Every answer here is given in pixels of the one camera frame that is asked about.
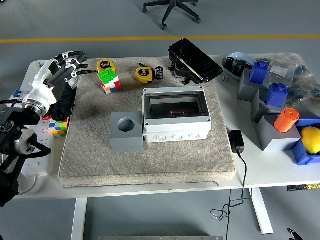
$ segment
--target orange cylinder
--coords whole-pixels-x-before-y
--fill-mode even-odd
[[[293,108],[286,108],[274,122],[273,126],[280,133],[287,133],[299,118],[300,114],[297,110]]]

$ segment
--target table leg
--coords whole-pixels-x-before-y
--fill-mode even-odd
[[[261,233],[273,234],[274,230],[272,229],[269,215],[268,215],[260,188],[258,187],[252,188],[252,191],[250,192],[250,194],[252,197],[252,203],[254,206],[255,214],[256,214],[256,217],[258,218],[258,222],[260,225]]]
[[[87,200],[87,198],[77,198],[75,201],[71,240],[84,238]]]

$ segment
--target rubik's cube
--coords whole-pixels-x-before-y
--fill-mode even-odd
[[[105,94],[114,93],[121,89],[120,81],[112,69],[98,73],[99,83]]]
[[[49,130],[56,138],[67,136],[68,127],[69,117],[64,121],[55,121],[50,119]]]

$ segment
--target foam pad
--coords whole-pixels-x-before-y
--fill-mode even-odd
[[[89,70],[100,59],[89,59]],[[184,78],[168,70],[171,61],[158,58],[114,58],[121,89],[105,95],[96,74],[80,76],[58,173],[64,187],[227,181],[236,173],[215,80],[202,84],[212,129],[205,140],[144,143],[144,151],[113,152],[111,113],[140,112],[144,88],[183,87]],[[163,67],[163,79],[135,81],[137,63]]]

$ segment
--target black plug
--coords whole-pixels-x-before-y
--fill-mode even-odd
[[[237,152],[242,153],[245,150],[245,143],[240,130],[230,131],[229,141],[234,154]]]

